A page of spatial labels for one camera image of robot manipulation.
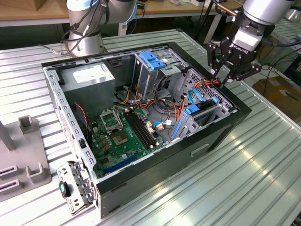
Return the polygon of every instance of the blue plastic clip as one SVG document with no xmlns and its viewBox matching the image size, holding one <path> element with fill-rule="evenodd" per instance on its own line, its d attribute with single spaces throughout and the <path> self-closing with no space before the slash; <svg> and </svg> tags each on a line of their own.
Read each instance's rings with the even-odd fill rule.
<svg viewBox="0 0 301 226">
<path fill-rule="evenodd" d="M 191 90 L 188 91 L 188 98 L 189 98 L 189 100 L 192 102 L 192 104 L 194 104 L 194 101 L 193 101 L 193 98 L 192 98 L 192 95 L 191 95 L 191 92 L 192 92 L 192 91 L 197 95 L 197 98 L 198 98 L 199 101 L 206 101 L 206 99 L 204 99 L 204 98 L 200 95 L 200 93 L 197 91 L 197 89 L 191 89 Z"/>
<path fill-rule="evenodd" d="M 213 102 L 215 102 L 216 104 L 218 103 L 218 98 L 217 98 L 217 97 L 213 97 L 212 100 L 213 100 Z"/>
<path fill-rule="evenodd" d="M 199 111 L 199 108 L 196 105 L 190 105 L 190 106 L 186 107 L 185 111 L 188 115 L 191 115 L 191 114 Z"/>
<path fill-rule="evenodd" d="M 152 70 L 166 67 L 166 64 L 162 63 L 157 56 L 150 51 L 141 52 L 139 55 Z"/>
</svg>

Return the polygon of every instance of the wooden workbench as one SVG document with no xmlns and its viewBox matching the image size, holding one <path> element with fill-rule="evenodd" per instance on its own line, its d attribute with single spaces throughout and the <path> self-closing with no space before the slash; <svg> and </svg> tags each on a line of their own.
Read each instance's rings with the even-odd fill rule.
<svg viewBox="0 0 301 226">
<path fill-rule="evenodd" d="M 224 3 L 229 8 L 240 5 L 229 0 Z M 197 16 L 201 14 L 202 7 L 191 3 L 182 5 L 172 4 L 169 0 L 148 1 L 145 3 L 145 18 Z M 143 15 L 142 10 L 137 11 L 137 18 Z M 65 0 L 47 0 L 38 11 L 29 11 L 20 8 L 0 6 L 0 26 L 37 25 L 37 24 L 62 24 L 68 23 L 68 9 Z"/>
</svg>

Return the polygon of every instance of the expansion slot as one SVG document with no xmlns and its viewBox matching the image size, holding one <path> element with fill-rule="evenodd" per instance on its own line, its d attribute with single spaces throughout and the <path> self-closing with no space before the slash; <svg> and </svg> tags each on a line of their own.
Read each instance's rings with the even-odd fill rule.
<svg viewBox="0 0 301 226">
<path fill-rule="evenodd" d="M 155 145 L 156 142 L 151 137 L 149 132 L 144 127 L 143 123 L 139 120 L 138 116 L 133 111 L 124 113 L 124 117 L 130 124 L 132 130 L 135 132 L 137 137 L 142 142 L 145 149 L 149 149 L 151 145 Z"/>
<path fill-rule="evenodd" d="M 103 170 L 103 173 L 104 173 L 104 174 L 110 173 L 110 172 L 112 172 L 112 171 L 117 170 L 118 168 L 121 168 L 121 167 L 127 165 L 128 163 L 134 161 L 134 160 L 136 159 L 136 156 L 137 156 L 138 154 L 139 154 L 139 152 L 137 152 L 136 154 L 132 155 L 131 157 L 129 157 L 129 158 L 127 158 L 127 159 L 121 161 L 120 163 L 117 163 L 117 164 L 114 165 L 114 166 L 111 166 L 111 167 L 109 167 L 109 168 L 107 168 L 107 169 L 104 169 L 104 170 Z"/>
</svg>

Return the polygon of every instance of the yellow wire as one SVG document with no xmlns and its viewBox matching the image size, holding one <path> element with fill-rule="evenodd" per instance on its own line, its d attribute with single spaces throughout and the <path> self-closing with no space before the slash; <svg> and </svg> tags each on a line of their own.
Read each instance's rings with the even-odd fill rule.
<svg viewBox="0 0 301 226">
<path fill-rule="evenodd" d="M 126 97 L 126 99 L 124 101 L 122 101 L 120 104 L 124 105 L 125 103 L 128 102 L 128 98 L 130 96 L 130 92 L 131 92 L 130 90 L 127 91 L 127 97 Z"/>
</svg>

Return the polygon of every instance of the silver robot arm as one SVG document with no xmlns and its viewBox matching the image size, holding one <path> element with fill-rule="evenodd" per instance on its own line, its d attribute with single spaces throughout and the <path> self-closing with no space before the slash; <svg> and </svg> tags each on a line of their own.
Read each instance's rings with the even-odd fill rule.
<svg viewBox="0 0 301 226">
<path fill-rule="evenodd" d="M 99 25 L 129 22 L 137 11 L 137 0 L 67 0 L 70 35 L 65 40 L 75 57 L 105 51 Z"/>
<path fill-rule="evenodd" d="M 220 43 L 208 43 L 208 65 L 212 67 L 213 78 L 216 77 L 221 67 L 229 62 L 232 64 L 230 72 L 223 81 L 228 79 L 242 80 L 261 70 L 257 62 L 256 52 L 267 31 L 274 29 L 274 24 L 279 22 L 288 11 L 294 0 L 246 0 L 243 10 L 236 13 L 214 0 L 217 7 L 235 16 L 235 22 L 229 34 Z M 215 58 L 215 51 L 220 47 L 222 57 L 219 62 Z M 237 74 L 237 67 L 250 63 L 250 68 L 242 74 Z"/>
</svg>

